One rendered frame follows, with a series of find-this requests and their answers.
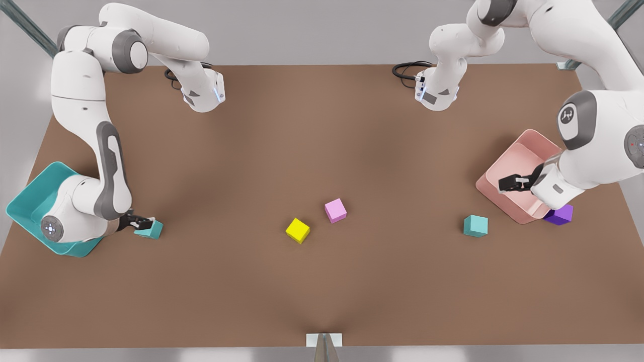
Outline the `teal blue cube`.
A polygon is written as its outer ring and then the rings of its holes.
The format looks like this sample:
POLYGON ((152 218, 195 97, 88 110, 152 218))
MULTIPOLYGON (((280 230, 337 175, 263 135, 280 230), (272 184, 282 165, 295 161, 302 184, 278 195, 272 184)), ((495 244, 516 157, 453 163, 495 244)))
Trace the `teal blue cube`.
POLYGON ((164 226, 163 223, 159 222, 159 220, 152 220, 149 223, 149 228, 136 229, 134 233, 141 237, 149 238, 152 240, 158 240, 161 234, 161 231, 163 230, 163 226, 164 226))
POLYGON ((488 234, 488 226, 488 218, 469 215, 464 219, 464 234, 473 237, 483 237, 488 234))

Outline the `purple cube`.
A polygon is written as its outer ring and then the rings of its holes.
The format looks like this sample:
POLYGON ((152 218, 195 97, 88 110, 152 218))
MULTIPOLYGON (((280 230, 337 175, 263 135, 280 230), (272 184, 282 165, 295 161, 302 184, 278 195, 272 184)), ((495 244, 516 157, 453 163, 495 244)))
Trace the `purple cube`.
POLYGON ((570 204, 566 204, 560 209, 550 209, 547 211, 545 216, 543 216, 543 220, 555 225, 568 224, 572 221, 573 212, 574 207, 570 204))

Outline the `teal plastic bin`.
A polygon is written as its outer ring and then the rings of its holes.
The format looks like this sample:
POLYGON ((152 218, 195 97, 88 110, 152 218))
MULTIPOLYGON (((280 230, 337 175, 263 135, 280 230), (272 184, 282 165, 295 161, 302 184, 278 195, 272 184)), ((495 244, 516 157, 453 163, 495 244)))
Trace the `teal plastic bin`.
POLYGON ((41 219, 54 205, 58 188, 67 178, 77 175, 77 172, 62 162, 51 163, 14 197, 8 204, 6 213, 55 254, 85 257, 103 236, 87 241, 55 243, 48 240, 41 231, 41 219))

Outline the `yellow cube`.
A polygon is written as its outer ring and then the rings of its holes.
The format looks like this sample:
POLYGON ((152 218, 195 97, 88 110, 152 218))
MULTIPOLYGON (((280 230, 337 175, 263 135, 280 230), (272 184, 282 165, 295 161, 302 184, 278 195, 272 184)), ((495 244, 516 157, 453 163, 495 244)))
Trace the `yellow cube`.
POLYGON ((310 227, 303 223, 301 220, 294 218, 286 229, 286 234, 295 240, 297 243, 302 244, 306 237, 309 235, 310 227))

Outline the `pink cube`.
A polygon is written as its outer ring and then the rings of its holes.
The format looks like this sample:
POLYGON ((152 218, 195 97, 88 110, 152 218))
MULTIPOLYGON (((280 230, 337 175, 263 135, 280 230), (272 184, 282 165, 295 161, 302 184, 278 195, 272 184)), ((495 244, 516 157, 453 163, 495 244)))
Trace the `pink cube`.
POLYGON ((332 224, 347 217, 347 210, 345 209, 343 202, 341 202, 341 199, 335 199, 329 203, 326 203, 325 213, 327 214, 329 221, 332 224))

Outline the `silver frame post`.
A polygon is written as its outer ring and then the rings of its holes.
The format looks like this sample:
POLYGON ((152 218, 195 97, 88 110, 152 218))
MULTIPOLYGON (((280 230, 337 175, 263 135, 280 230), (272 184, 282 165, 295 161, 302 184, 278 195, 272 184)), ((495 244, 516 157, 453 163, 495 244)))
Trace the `silver frame post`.
POLYGON ((343 335, 306 334, 306 346, 315 347, 313 362, 340 362, 336 346, 343 346, 343 335))
MULTIPOLYGON (((609 16, 606 21, 611 28, 618 34, 618 29, 633 15, 637 10, 644 6, 644 0, 623 0, 621 5, 609 16)), ((557 69, 561 70, 575 70, 582 63, 576 60, 566 60, 565 62, 557 62, 557 69)))
POLYGON ((5 13, 30 39, 51 58, 58 53, 57 44, 14 2, 0 0, 0 10, 5 13))

